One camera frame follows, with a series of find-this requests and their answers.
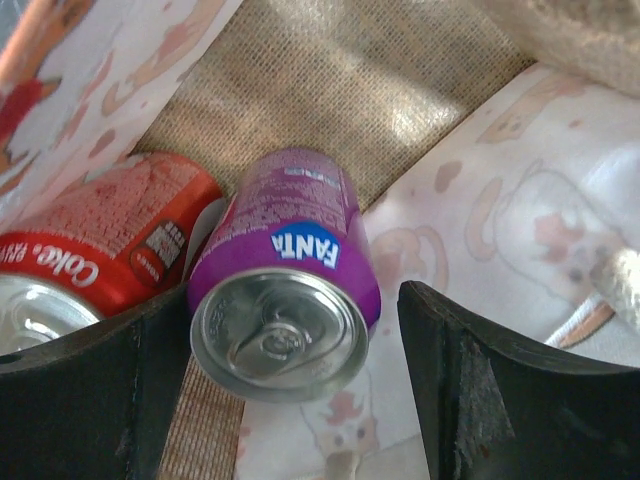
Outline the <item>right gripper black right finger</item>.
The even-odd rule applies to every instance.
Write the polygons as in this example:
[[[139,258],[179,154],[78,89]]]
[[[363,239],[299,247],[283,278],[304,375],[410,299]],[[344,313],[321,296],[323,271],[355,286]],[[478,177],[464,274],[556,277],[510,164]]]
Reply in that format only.
[[[406,281],[397,302],[434,479],[635,479],[639,372],[546,346]]]

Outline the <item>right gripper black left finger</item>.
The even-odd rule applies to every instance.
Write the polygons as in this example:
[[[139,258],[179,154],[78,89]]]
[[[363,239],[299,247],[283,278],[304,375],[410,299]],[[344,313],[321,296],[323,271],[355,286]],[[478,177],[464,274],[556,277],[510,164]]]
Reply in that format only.
[[[180,285],[1,359],[4,479],[153,479],[190,356]]]

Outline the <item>patterned canvas tote bag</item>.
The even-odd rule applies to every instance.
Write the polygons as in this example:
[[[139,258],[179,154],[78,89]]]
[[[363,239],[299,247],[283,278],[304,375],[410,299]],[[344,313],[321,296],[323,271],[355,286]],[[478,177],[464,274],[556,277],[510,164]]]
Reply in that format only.
[[[397,302],[421,282],[639,372],[635,1],[5,1],[1,227],[148,150],[231,192],[322,152],[364,208],[382,315],[342,392],[273,405],[191,351],[153,479],[434,479]]]

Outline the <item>purple can front left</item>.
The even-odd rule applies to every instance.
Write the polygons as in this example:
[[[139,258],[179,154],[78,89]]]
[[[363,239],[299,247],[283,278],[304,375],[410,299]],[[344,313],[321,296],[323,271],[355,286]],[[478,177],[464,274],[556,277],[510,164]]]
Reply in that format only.
[[[187,275],[223,204],[178,154],[133,155],[1,236],[1,352],[120,314]]]

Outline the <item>purple can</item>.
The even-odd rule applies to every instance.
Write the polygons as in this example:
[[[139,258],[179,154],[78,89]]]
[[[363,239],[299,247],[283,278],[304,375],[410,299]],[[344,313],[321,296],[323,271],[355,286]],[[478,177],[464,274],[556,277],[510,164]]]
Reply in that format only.
[[[223,204],[178,154],[133,155],[1,236],[1,352],[120,314],[187,275]]]
[[[312,401],[361,370],[381,313],[351,179],[305,148],[249,166],[188,281],[190,341],[230,392]]]

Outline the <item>purple can front right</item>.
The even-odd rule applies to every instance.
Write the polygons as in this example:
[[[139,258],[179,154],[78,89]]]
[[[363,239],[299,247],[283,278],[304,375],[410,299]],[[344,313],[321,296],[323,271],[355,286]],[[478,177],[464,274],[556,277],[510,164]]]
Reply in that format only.
[[[351,179],[305,148],[249,166],[188,281],[190,341],[230,392],[312,401],[361,370],[381,313]]]

